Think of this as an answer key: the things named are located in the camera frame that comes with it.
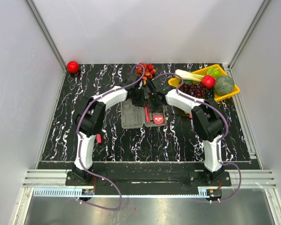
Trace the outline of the red utility knife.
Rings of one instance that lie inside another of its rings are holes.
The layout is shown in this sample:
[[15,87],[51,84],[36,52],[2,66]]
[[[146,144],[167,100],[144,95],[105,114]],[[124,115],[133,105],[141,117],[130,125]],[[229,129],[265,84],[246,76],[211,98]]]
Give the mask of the red utility knife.
[[145,109],[146,122],[147,122],[147,123],[150,123],[150,122],[151,122],[151,119],[150,119],[150,112],[149,112],[149,109],[148,109],[147,106],[145,106],[144,109]]

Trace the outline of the red tape measure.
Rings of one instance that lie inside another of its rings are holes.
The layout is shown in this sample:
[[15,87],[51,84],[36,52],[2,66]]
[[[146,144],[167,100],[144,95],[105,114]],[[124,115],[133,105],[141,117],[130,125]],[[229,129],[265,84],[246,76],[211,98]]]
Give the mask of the red tape measure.
[[164,124],[164,116],[163,115],[153,115],[153,122],[157,125]]

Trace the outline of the grey plastic tool case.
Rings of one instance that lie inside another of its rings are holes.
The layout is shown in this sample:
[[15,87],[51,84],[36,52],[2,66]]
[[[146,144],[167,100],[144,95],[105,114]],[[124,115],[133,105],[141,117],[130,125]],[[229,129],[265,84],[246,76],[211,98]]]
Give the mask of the grey plastic tool case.
[[[121,106],[121,126],[123,129],[136,129],[141,128],[143,126],[145,127],[160,127],[164,126],[166,123],[165,119],[165,112],[166,107],[164,106],[164,110],[161,112],[150,112],[150,119],[151,122],[146,122],[145,117],[145,109],[144,107],[136,107],[132,105],[131,100],[126,100],[124,102],[120,103]],[[164,124],[157,125],[153,122],[153,115],[163,115],[164,116]]]

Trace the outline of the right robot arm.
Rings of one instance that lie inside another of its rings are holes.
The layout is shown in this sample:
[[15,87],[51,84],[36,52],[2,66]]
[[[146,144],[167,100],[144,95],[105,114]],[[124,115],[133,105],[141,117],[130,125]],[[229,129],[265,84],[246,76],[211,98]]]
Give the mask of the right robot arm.
[[200,183],[216,185],[224,174],[224,165],[221,156],[221,140],[228,132],[225,117],[220,112],[218,104],[213,98],[201,100],[191,97],[178,88],[163,85],[159,79],[147,82],[151,91],[151,105],[171,105],[192,116],[194,130],[203,141],[204,170],[199,173]]

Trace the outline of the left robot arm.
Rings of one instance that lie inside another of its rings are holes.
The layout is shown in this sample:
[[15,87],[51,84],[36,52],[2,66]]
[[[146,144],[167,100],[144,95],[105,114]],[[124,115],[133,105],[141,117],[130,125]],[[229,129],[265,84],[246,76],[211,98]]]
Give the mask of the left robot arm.
[[129,98],[143,102],[145,100],[144,86],[142,77],[131,75],[111,90],[92,97],[85,97],[78,104],[74,115],[78,143],[72,171],[81,185],[87,185],[92,180],[92,173],[89,169],[93,165],[93,147],[96,136],[103,128],[106,110]]

